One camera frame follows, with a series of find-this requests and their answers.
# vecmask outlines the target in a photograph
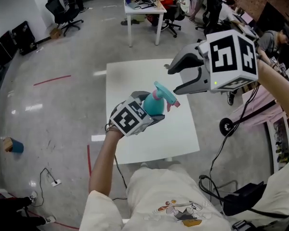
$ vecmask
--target white cube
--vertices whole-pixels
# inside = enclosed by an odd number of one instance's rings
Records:
[[[211,90],[236,90],[258,79],[254,43],[235,30],[207,34]]]
[[[132,96],[118,107],[110,120],[125,136],[138,134],[153,122],[151,116]]]

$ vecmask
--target black office chair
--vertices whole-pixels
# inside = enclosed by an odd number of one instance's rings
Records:
[[[48,0],[45,6],[54,15],[54,22],[59,25],[67,23],[67,25],[61,28],[66,28],[63,33],[64,37],[66,36],[66,32],[71,27],[76,27],[78,28],[78,30],[80,30],[80,27],[76,26],[75,24],[78,22],[83,23],[83,20],[73,21],[75,17],[79,14],[79,9],[69,9],[65,11],[59,0]]]
[[[218,22],[220,12],[222,10],[222,0],[207,0],[207,9],[202,16],[204,22],[203,26],[196,26],[196,30],[199,28],[204,29],[204,35],[230,30],[230,23]]]
[[[173,5],[168,5],[170,8],[167,9],[167,13],[164,15],[165,23],[168,25],[168,28],[173,32],[173,37],[177,37],[177,33],[174,30],[177,27],[181,31],[181,26],[174,24],[174,21],[181,21],[185,18],[185,13],[181,9],[180,2],[174,1]]]

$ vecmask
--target black suitcase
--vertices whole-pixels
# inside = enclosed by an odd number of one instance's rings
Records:
[[[35,37],[30,30],[28,21],[24,21],[14,28],[12,33],[22,55],[26,55],[38,48],[35,44]]]

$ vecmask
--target table leg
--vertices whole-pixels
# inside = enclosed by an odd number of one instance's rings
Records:
[[[155,45],[159,44],[159,36],[160,36],[160,30],[162,28],[162,24],[163,24],[163,17],[164,17],[164,13],[160,13],[159,14],[159,19],[158,19],[158,30],[156,32],[156,41],[155,41]]]
[[[131,47],[131,15],[127,15],[127,31],[129,33],[129,47]]]

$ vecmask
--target concrete floor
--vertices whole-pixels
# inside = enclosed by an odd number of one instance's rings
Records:
[[[79,227],[88,196],[87,145],[92,165],[102,145],[101,141],[92,142],[91,135],[104,134],[106,75],[94,73],[106,70],[106,64],[112,62],[173,58],[183,46],[204,38],[186,18],[178,22],[182,25],[178,38],[165,30],[156,46],[154,29],[143,22],[132,26],[133,47],[129,48],[127,28],[120,25],[124,18],[122,5],[122,0],[86,2],[85,6],[93,9],[79,15],[84,20],[81,30],[71,29],[67,37],[40,45],[44,49],[38,53],[16,55],[0,89],[0,138],[11,136],[25,145],[24,153],[15,155],[5,153],[0,140],[0,187],[20,197],[36,190],[37,204],[41,204],[39,174],[47,167],[62,184],[52,187],[44,172],[44,205],[31,209],[40,215],[54,215],[66,225]],[[71,77],[33,86],[66,75]],[[226,94],[220,93],[192,94],[188,99],[200,151],[175,159],[198,181],[200,174],[208,174],[222,143],[219,121],[242,100],[238,95],[235,104],[229,106]],[[213,179],[217,185],[237,180],[239,187],[267,181],[271,175],[269,155],[264,126],[249,130],[240,127],[215,162]],[[138,165],[120,167],[129,182]],[[116,168],[110,197],[125,197]],[[122,217],[128,218],[127,202],[115,203]],[[41,229],[67,230],[55,224]]]

